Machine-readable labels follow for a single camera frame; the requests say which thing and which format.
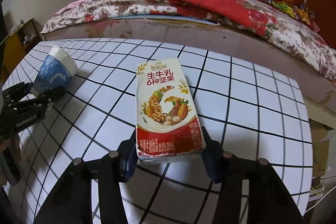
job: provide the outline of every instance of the screw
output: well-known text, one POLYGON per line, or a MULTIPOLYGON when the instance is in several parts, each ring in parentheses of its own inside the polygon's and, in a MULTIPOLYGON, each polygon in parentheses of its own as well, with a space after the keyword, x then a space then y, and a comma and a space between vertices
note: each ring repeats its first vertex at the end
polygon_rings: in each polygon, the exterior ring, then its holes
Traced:
POLYGON ((228 159, 233 156, 232 153, 228 151, 224 151, 222 155, 224 158, 228 158, 228 159))
POLYGON ((116 150, 111 151, 111 152, 109 153, 109 156, 110 156, 111 158, 118 157, 118 155, 119 155, 119 153, 118 153, 118 151, 116 151, 116 150))
POLYGON ((78 165, 78 164, 80 164, 82 162, 82 159, 81 158, 75 158, 73 161, 72 161, 72 163, 74 164, 74 165, 78 165))
POLYGON ((259 163, 260 163, 261 165, 268 165, 268 160, 266 160, 266 159, 264 159, 264 158, 261 158, 261 159, 259 159, 259 163))

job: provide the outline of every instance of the floral bedsheet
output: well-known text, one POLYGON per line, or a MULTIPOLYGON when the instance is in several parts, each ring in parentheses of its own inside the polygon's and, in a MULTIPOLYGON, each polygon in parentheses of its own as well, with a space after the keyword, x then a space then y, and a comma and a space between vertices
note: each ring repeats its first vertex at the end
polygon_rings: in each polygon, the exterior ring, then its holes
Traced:
POLYGON ((336 80, 336 50, 304 24, 258 0, 84 0, 44 25, 49 33, 72 25, 129 15, 174 15, 247 29, 336 80))

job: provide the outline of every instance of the white grid tablecloth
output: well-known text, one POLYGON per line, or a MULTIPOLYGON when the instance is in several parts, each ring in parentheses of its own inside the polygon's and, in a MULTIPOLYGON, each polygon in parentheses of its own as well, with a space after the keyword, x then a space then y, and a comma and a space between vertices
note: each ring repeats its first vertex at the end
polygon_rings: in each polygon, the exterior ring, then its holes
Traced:
MULTIPOLYGON (((201 125, 224 150, 264 157, 282 178, 301 214, 311 184, 310 127, 298 84, 265 67, 234 57, 137 39, 71 39, 40 42, 21 61, 4 89, 34 81, 53 45, 80 68, 67 93, 45 120, 20 133, 22 179, 6 191, 17 215, 31 223, 65 168, 76 157, 101 158, 128 139, 136 124, 137 64, 178 57, 193 93, 201 125)), ((138 164, 120 184, 130 224, 210 223, 220 185, 201 159, 138 164)), ((243 184, 241 223, 246 222, 248 184, 243 184)), ((100 223, 98 183, 92 182, 94 224, 100 223)))

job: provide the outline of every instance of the blue and white cup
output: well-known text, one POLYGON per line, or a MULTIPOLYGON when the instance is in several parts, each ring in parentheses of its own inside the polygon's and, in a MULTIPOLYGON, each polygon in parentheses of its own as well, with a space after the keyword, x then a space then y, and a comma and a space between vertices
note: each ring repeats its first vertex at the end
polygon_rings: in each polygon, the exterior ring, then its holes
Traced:
POLYGON ((39 94, 67 85, 74 77, 78 67, 69 54, 63 49, 53 46, 45 58, 31 88, 31 93, 39 94))

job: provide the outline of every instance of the almond illustration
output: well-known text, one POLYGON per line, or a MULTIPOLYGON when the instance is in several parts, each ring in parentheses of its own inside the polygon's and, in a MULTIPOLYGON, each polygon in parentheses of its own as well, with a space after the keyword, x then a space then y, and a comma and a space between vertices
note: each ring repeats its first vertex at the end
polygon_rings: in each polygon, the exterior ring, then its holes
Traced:
POLYGON ((186 103, 183 103, 180 108, 178 109, 177 115, 180 117, 181 120, 185 119, 188 115, 188 106, 186 103))

